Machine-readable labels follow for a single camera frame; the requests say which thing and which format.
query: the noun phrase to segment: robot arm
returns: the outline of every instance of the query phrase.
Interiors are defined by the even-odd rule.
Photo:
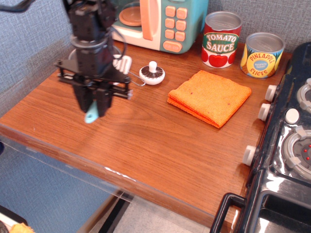
[[[34,1],[24,0],[12,7],[0,5],[0,11],[25,12]],[[63,4],[72,25],[70,41],[76,58],[55,63],[60,69],[60,81],[72,85],[82,111],[86,113],[96,101],[98,115],[103,117],[113,96],[132,96],[130,78],[113,66],[112,24],[116,21],[116,9],[110,0],[63,0]]]

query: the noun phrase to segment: stove knob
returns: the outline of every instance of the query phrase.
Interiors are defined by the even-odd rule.
[[[269,85],[268,86],[268,90],[267,90],[266,96],[265,96],[265,99],[267,101],[272,102],[274,94],[276,93],[276,88],[277,88],[276,85]]]
[[[254,155],[255,155],[256,147],[247,146],[243,156],[243,163],[251,166]]]
[[[271,107],[271,104],[269,103],[263,103],[261,105],[259,114],[258,114],[258,118],[262,121],[266,121],[267,117],[268,117],[268,113],[269,113],[269,109]]]
[[[295,124],[297,121],[299,120],[299,112],[297,111],[297,109],[291,108],[289,109],[286,114],[285,114],[285,121],[290,124],[293,125]]]

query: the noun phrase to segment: pineapple slices can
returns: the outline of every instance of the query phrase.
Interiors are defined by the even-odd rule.
[[[241,70],[254,78],[275,74],[285,48],[284,40],[272,33],[254,33],[246,38]]]

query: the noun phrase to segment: microwave keypad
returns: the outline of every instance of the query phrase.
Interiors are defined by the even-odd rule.
[[[168,17],[175,17],[176,8],[174,6],[167,6],[165,8],[165,14]]]
[[[178,8],[176,16],[179,19],[186,19],[187,13],[188,13],[188,10],[186,8]]]
[[[174,6],[167,6],[165,8],[165,15],[167,18],[165,19],[165,27],[168,29],[165,30],[165,38],[167,39],[175,39],[176,41],[165,41],[163,43],[164,49],[172,52],[180,52],[183,48],[182,44],[177,42],[183,42],[186,39],[186,33],[184,30],[187,27],[187,22],[184,20],[188,16],[188,10],[186,8],[176,8]]]
[[[165,27],[174,28],[175,27],[175,20],[173,18],[166,18],[165,19]]]
[[[187,23],[184,20],[177,20],[176,29],[179,31],[184,31],[187,27]]]
[[[178,41],[184,41],[186,39],[186,33],[176,32],[175,39]]]
[[[174,39],[174,37],[175,37],[174,30],[166,29],[165,30],[165,37],[168,38],[168,39]]]

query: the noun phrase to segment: wooden countertop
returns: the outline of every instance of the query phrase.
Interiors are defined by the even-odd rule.
[[[154,60],[166,77],[155,86],[131,84],[132,99],[114,98],[106,116],[92,124],[84,123],[72,87],[59,82],[56,71],[0,119],[0,134],[211,226],[225,193],[245,196],[250,169],[242,164],[243,153],[259,142],[264,122],[257,116],[266,89],[279,83],[291,55],[283,54],[276,75],[255,79],[240,69],[243,44],[224,69],[202,63],[201,44],[199,37],[181,55],[129,45],[133,73]],[[169,91],[199,70],[252,89],[221,129],[167,103]]]

